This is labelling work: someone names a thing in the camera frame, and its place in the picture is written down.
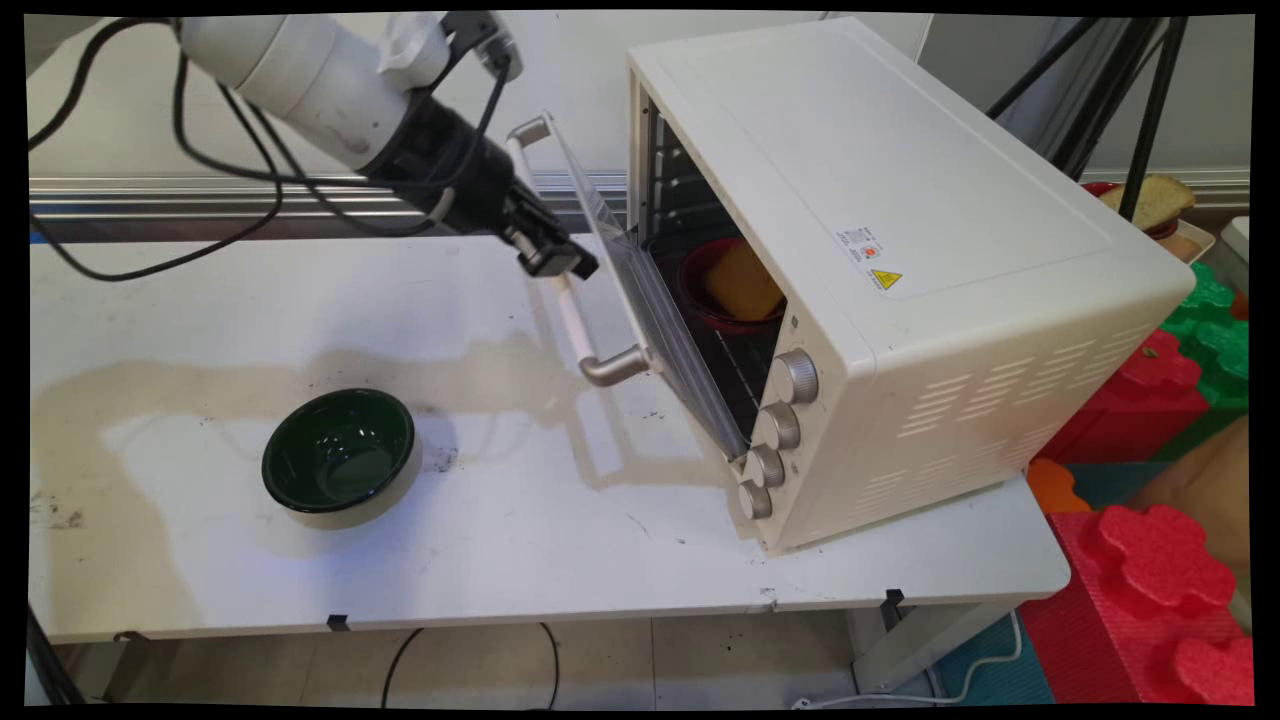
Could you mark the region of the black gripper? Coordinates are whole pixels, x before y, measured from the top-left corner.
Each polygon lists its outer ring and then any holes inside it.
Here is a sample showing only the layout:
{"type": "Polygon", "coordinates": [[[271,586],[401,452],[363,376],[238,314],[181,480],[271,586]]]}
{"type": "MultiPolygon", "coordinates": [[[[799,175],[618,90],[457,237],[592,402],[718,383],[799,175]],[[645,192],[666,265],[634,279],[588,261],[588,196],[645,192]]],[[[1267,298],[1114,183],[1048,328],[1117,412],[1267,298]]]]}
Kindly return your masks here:
{"type": "Polygon", "coordinates": [[[410,95],[399,124],[362,176],[388,183],[397,197],[426,214],[452,188],[442,223],[458,234],[502,236],[532,278],[570,274],[586,281],[599,268],[516,177],[507,151],[429,94],[410,95]]]}

